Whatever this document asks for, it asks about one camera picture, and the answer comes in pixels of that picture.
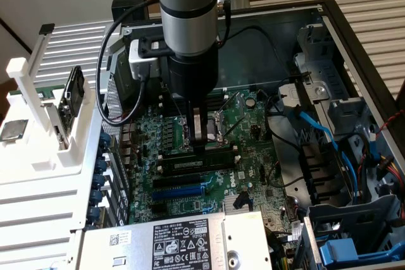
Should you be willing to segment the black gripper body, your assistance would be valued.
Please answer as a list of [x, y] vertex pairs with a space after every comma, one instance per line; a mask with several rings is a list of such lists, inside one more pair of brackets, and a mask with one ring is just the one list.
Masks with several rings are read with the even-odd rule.
[[218, 46], [197, 56], [168, 57], [170, 87], [187, 100], [205, 100], [218, 81]]

